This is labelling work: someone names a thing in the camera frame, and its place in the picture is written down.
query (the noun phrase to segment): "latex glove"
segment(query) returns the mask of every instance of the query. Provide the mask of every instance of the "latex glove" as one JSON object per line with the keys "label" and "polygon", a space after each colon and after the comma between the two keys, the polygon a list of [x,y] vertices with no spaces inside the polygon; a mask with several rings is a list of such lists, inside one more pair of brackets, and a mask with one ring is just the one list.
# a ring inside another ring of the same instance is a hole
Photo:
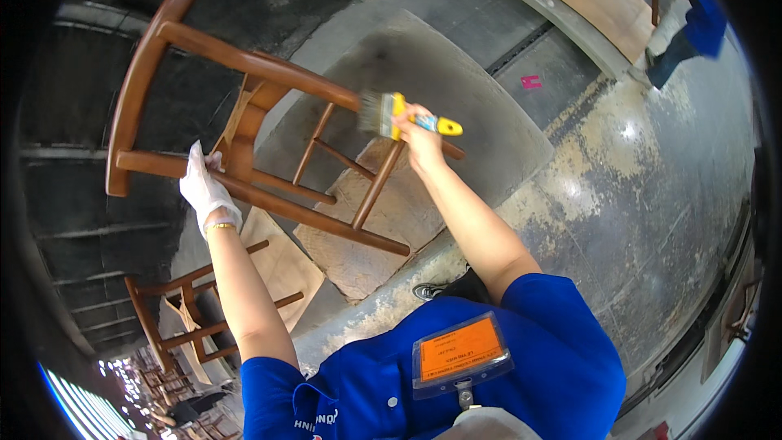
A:
{"label": "latex glove", "polygon": [[190,147],[188,158],[188,170],[185,177],[179,180],[179,191],[195,209],[195,218],[201,235],[206,239],[204,223],[212,211],[217,208],[226,208],[229,216],[217,222],[229,222],[236,226],[236,230],[242,227],[242,212],[236,207],[228,191],[223,184],[214,180],[206,171],[206,164],[210,169],[221,170],[220,161],[223,154],[215,152],[214,155],[204,156],[201,150],[201,141],[196,141]]}

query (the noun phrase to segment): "blue jeans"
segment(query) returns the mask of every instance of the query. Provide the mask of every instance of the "blue jeans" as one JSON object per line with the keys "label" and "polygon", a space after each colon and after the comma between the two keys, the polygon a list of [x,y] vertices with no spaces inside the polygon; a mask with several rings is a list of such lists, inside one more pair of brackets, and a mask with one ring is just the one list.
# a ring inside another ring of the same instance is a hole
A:
{"label": "blue jeans", "polygon": [[653,86],[661,89],[668,82],[673,71],[677,69],[679,63],[700,55],[695,46],[692,46],[692,43],[687,39],[684,31],[679,31],[671,39],[665,53],[652,60],[652,65],[647,68],[646,75]]}

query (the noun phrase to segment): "badge holder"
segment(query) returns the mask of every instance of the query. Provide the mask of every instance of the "badge holder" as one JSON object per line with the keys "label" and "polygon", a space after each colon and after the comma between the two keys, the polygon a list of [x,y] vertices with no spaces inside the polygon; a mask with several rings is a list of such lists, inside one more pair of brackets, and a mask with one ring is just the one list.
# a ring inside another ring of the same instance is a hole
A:
{"label": "badge holder", "polygon": [[459,391],[459,404],[467,409],[474,385],[513,367],[494,312],[489,311],[413,344],[413,399]]}

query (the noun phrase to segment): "orange name badge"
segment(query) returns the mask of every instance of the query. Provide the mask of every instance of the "orange name badge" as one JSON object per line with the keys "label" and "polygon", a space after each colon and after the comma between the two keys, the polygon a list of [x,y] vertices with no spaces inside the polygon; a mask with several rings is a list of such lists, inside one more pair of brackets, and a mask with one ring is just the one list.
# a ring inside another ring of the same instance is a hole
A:
{"label": "orange name badge", "polygon": [[479,367],[504,353],[492,319],[486,317],[421,342],[421,382]]}

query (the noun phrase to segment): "yellow paintbrush handle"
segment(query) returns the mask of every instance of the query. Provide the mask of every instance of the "yellow paintbrush handle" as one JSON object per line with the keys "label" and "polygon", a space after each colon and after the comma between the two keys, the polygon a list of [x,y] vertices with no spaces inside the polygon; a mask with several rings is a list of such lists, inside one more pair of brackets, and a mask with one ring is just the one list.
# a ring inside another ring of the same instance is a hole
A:
{"label": "yellow paintbrush handle", "polygon": [[[392,115],[396,117],[402,114],[406,108],[407,105],[404,101],[404,95],[402,95],[399,92],[394,92]],[[444,136],[460,136],[464,132],[464,130],[461,127],[461,124],[459,124],[456,121],[452,121],[448,118],[437,118],[436,126],[434,126],[432,122],[426,122],[426,119],[422,119],[421,122],[418,122],[418,120],[416,120],[414,115],[410,116],[411,122],[414,122],[429,131],[439,132]],[[400,139],[400,131],[399,128],[397,128],[396,126],[391,127],[391,139],[396,141]]]}
{"label": "yellow paintbrush handle", "polygon": [[[393,117],[396,118],[399,114],[402,114],[404,110],[407,108],[407,105],[404,102],[404,95],[402,95],[399,92],[393,93]],[[410,121],[415,122],[415,118],[411,116]],[[391,139],[395,141],[400,140],[400,131],[399,128],[396,126],[391,126]]]}
{"label": "yellow paintbrush handle", "polygon": [[461,136],[464,130],[456,121],[451,121],[448,118],[437,118],[437,132],[443,136]]}

